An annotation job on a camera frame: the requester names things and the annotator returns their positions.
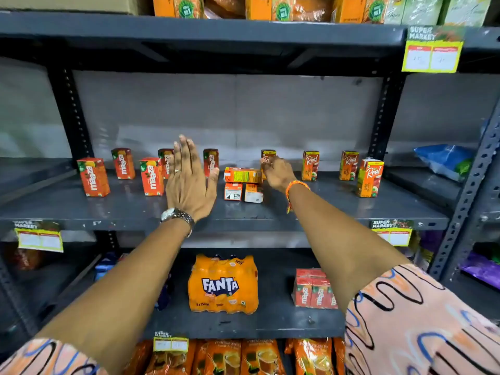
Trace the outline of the person's left hand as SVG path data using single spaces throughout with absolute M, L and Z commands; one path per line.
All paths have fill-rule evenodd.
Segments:
M 216 201 L 216 197 L 205 195 L 208 178 L 204 175 L 203 159 L 194 142 L 182 134 L 174 142 L 173 151 L 166 183 L 167 207 L 179 208 L 199 222 L 210 214 Z

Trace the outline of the person's right hand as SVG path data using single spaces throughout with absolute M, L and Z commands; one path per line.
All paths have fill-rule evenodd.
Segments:
M 297 180 L 290 163 L 289 163 L 289 169 L 287 171 L 271 170 L 271 171 L 266 171 L 265 175 L 268 184 L 273 189 L 276 189 L 283 194 L 285 194 L 285 189 L 287 185 L 291 181 Z

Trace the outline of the orange fruit juice carton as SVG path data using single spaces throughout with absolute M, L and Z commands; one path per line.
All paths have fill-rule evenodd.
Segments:
M 301 171 L 301 179 L 303 182 L 315 182 L 317 180 L 319 163 L 319 151 L 303 151 L 303 165 Z
M 383 171 L 383 161 L 369 157 L 363 159 L 358 173 L 357 196 L 377 197 Z
M 341 154 L 339 180 L 352 182 L 355 180 L 359 166 L 359 152 L 343 151 Z
M 260 156 L 260 169 L 261 169 L 261 182 L 264 183 L 266 181 L 266 175 L 264 172 L 265 163 L 269 163 L 272 157 L 275 157 L 277 152 L 275 150 L 263 149 L 261 150 Z

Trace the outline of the person's left forearm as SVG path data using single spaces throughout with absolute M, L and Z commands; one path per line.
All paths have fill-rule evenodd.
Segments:
M 35 336 L 70 344 L 119 374 L 141 337 L 190 226 L 167 220 Z

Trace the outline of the person's right forearm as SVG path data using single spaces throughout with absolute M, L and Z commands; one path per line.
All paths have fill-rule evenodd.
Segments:
M 290 201 L 343 314 L 371 281 L 410 264 L 399 250 L 313 191 L 295 185 Z

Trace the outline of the red mango juice carton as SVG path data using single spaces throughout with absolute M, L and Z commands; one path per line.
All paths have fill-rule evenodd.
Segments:
M 109 195 L 109 180 L 102 158 L 82 158 L 77 160 L 77 165 L 87 197 L 106 197 Z
M 169 160 L 169 157 L 173 154 L 173 148 L 161 148 L 158 150 L 158 156 L 161 163 L 161 173 L 164 180 L 168 180 L 171 174 L 171 162 Z
M 141 159 L 140 171 L 145 196 L 163 196 L 165 186 L 161 159 L 159 157 Z
M 209 177 L 210 172 L 219 168 L 219 151 L 214 148 L 206 148 L 203 150 L 203 169 L 206 178 Z
M 135 179 L 135 168 L 130 148 L 114 148 L 111 150 L 116 177 L 119 180 Z

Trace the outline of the red carton with white base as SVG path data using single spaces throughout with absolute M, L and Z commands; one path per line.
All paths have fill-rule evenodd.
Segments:
M 245 186 L 239 182 L 226 182 L 224 185 L 223 199 L 225 201 L 242 201 Z

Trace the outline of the orange juice carton yellow label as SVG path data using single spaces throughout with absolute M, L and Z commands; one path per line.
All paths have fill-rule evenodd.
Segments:
M 224 172 L 224 181 L 230 183 L 254 183 L 263 182 L 261 170 L 253 168 L 226 167 Z

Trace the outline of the orange thread wristband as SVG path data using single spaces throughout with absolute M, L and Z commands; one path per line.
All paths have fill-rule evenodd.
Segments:
M 306 189 L 310 190 L 310 187 L 306 183 L 299 181 L 299 180 L 293 180 L 287 185 L 287 187 L 285 189 L 285 197 L 286 197 L 286 201 L 287 201 L 287 209 L 286 209 L 287 214 L 289 214 L 292 211 L 292 203 L 290 201 L 290 189 L 295 185 L 301 185 L 301 186 L 305 187 Z

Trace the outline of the orange carton with white base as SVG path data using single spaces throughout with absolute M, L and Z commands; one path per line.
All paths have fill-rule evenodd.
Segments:
M 264 190 L 261 185 L 255 183 L 245 184 L 244 202 L 263 203 Z

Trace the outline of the silver wristwatch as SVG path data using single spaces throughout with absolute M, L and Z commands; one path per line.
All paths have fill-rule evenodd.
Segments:
M 161 215 L 160 215 L 160 222 L 163 223 L 165 221 L 173 220 L 173 219 L 181 219 L 184 222 L 186 222 L 189 227 L 190 231 L 187 234 L 186 238 L 189 238 L 192 234 L 193 228 L 196 224 L 195 220 L 192 218 L 192 216 L 179 208 L 169 208 L 165 210 Z

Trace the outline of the orange soda bottle multipack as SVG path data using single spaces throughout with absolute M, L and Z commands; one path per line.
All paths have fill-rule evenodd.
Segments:
M 198 254 L 187 285 L 190 310 L 251 315 L 259 306 L 258 280 L 253 255 L 223 259 Z

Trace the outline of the dark blue pouch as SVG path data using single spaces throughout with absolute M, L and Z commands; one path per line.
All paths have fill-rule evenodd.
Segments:
M 168 306 L 168 304 L 170 303 L 170 301 L 172 299 L 173 289 L 174 289 L 174 286 L 172 283 L 172 275 L 169 273 L 168 277 L 166 279 L 166 282 L 164 283 L 164 285 L 161 288 L 158 300 L 155 303 L 154 308 L 156 310 L 161 311 L 161 310 L 164 310 Z

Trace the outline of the dark grey metal shelf rack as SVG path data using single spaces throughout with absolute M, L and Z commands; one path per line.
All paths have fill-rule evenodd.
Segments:
M 347 64 L 348 59 L 382 58 L 386 67 L 382 74 L 371 75 L 383 77 L 383 87 L 378 99 L 378 116 L 374 120 L 369 155 L 382 156 L 382 149 L 389 142 L 390 118 L 396 116 L 396 108 L 402 91 L 396 90 L 403 84 L 405 75 L 391 66 L 402 63 L 402 55 L 407 38 L 407 28 L 389 25 L 361 25 L 361 24 L 321 24 L 321 23 L 277 23 L 249 20 L 182 20 L 153 16 L 126 16 L 99 13 L 62 13 L 62 12 L 0 12 L 0 55 L 19 60 L 28 60 L 23 55 L 32 55 L 35 58 L 48 59 L 41 62 L 48 69 L 54 95 L 64 94 L 65 99 L 58 101 L 59 111 L 70 113 L 71 104 L 75 103 L 74 119 L 81 117 L 84 136 L 76 149 L 75 155 L 83 154 L 83 138 L 89 139 L 84 122 L 78 91 L 73 90 L 74 81 L 69 70 L 77 66 L 80 70 L 104 70 L 116 72 L 147 73 L 200 73 L 200 74 L 302 74 L 301 66 L 292 68 L 292 63 L 311 53 L 313 56 L 326 55 L 328 59 L 341 59 L 347 69 L 354 65 Z M 164 49 L 171 56 L 167 62 L 161 64 L 159 59 L 149 59 L 157 64 L 150 64 L 138 60 L 134 56 L 125 55 L 125 59 L 118 59 L 119 50 L 125 44 L 146 44 Z M 491 54 L 500 61 L 500 27 L 467 27 L 465 32 L 466 57 L 472 54 Z M 118 64 L 111 64 L 112 59 L 118 59 Z M 422 200 L 403 191 L 396 185 L 391 185 L 389 196 L 394 196 L 399 202 L 393 209 L 381 202 L 374 202 L 378 209 L 375 212 L 389 212 L 396 217 L 396 212 L 408 213 L 417 211 L 417 207 L 426 207 L 428 212 L 437 209 L 427 207 Z M 112 197 L 114 204 L 110 204 L 111 212 L 137 212 L 131 218 L 111 214 L 111 217 L 91 218 L 89 204 L 87 215 L 83 209 L 78 211 L 77 206 L 83 208 L 83 196 L 78 196 L 71 207 L 61 207 L 56 213 L 57 218 L 49 218 L 48 214 L 34 217 L 31 220 L 66 222 L 99 222 L 91 231 L 116 232 L 152 231 L 153 225 L 159 217 L 151 214 L 149 217 L 139 216 L 139 207 L 147 206 L 146 201 L 133 198 L 127 205 L 119 205 L 124 201 L 124 191 Z M 216 203 L 215 214 L 208 218 L 195 233 L 222 232 L 299 232 L 299 223 L 285 212 L 272 212 L 268 207 L 250 208 L 222 208 Z M 451 217 L 431 216 L 430 214 L 402 214 L 407 220 L 423 224 L 424 230 L 445 230 Z M 315 337 L 339 336 L 343 334 L 344 317 L 335 311 L 327 312 L 299 312 L 292 311 L 295 307 L 285 307 L 284 296 L 287 290 L 285 279 L 281 279 L 278 293 L 273 300 L 275 305 L 283 308 L 283 318 L 272 312 L 270 307 L 248 317 L 210 317 L 208 312 L 190 315 L 191 312 L 182 311 L 182 302 L 186 302 L 187 294 L 180 295 L 172 300 L 172 310 L 165 313 L 153 313 L 151 321 L 144 332 L 144 337 L 162 330 L 170 334 L 189 336 L 194 338 L 278 338 L 287 337 Z

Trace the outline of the shrink-wrapped red carton pack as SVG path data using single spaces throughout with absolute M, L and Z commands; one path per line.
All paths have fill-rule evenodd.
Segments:
M 320 268 L 297 268 L 291 297 L 299 308 L 338 309 L 330 281 Z

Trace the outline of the blue packet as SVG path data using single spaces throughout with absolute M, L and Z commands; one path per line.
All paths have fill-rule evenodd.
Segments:
M 95 266 L 94 282 L 104 277 L 111 269 L 114 268 L 118 261 L 118 256 L 115 252 L 107 252 L 103 258 Z

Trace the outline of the yellow shelf price tag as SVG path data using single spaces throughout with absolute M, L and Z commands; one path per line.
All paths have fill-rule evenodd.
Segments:
M 63 253 L 61 228 L 57 222 L 14 220 L 13 224 L 20 249 Z
M 369 227 L 392 246 L 406 247 L 409 246 L 414 221 L 401 219 L 371 220 Z
M 189 339 L 172 336 L 171 334 L 159 330 L 154 333 L 153 352 L 179 352 L 187 353 L 189 351 Z

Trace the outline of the orange box with green seal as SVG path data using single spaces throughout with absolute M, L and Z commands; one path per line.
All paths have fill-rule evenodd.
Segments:
M 246 19 L 275 22 L 293 20 L 293 0 L 245 0 Z
M 384 24 L 389 0 L 334 0 L 331 22 Z
M 203 0 L 153 0 L 154 15 L 182 19 L 203 19 Z

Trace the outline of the brown snack packet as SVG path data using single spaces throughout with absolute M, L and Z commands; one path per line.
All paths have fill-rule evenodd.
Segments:
M 334 0 L 293 0 L 293 22 L 334 21 Z
M 245 0 L 203 0 L 204 14 L 209 19 L 245 19 Z

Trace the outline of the blue plastic bag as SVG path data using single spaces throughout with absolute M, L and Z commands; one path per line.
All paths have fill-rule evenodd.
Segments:
M 434 174 L 455 182 L 464 182 L 475 152 L 460 145 L 428 145 L 414 148 L 414 153 Z

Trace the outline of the yellow and purple packets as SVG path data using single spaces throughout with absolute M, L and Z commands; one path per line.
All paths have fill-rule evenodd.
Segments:
M 409 240 L 409 259 L 423 271 L 428 271 L 434 255 L 439 251 L 443 230 L 415 230 Z

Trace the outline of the large yellow price tag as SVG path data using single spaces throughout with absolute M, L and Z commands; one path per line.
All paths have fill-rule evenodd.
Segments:
M 454 25 L 409 25 L 402 72 L 456 73 L 465 30 Z

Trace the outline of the pale green box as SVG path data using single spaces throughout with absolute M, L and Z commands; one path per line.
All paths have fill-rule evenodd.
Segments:
M 491 0 L 443 0 L 438 25 L 483 26 Z
M 443 0 L 405 0 L 403 25 L 436 25 Z
M 387 0 L 384 24 L 401 25 L 406 0 Z

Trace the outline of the grey perforated side rack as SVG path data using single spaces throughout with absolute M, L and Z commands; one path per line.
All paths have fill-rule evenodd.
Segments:
M 500 204 L 500 96 L 480 138 L 471 169 L 459 191 L 453 216 L 428 273 L 451 288 Z

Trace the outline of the reddish brown packet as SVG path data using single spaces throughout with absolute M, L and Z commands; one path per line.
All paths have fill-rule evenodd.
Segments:
M 16 268 L 20 271 L 33 271 L 41 267 L 44 254 L 42 251 L 17 248 L 14 251 Z

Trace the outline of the peach squiggle-patterned shirt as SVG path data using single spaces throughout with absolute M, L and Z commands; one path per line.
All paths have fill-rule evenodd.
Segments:
M 124 339 L 97 329 L 95 353 L 75 340 L 33 338 L 4 362 L 0 375 L 109 375 L 132 356 Z M 346 375 L 500 375 L 500 328 L 414 265 L 381 274 L 350 301 Z

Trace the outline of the purple packet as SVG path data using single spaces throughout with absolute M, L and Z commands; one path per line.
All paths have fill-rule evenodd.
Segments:
M 460 265 L 460 269 L 483 283 L 500 290 L 500 263 L 484 255 L 471 252 L 469 257 Z

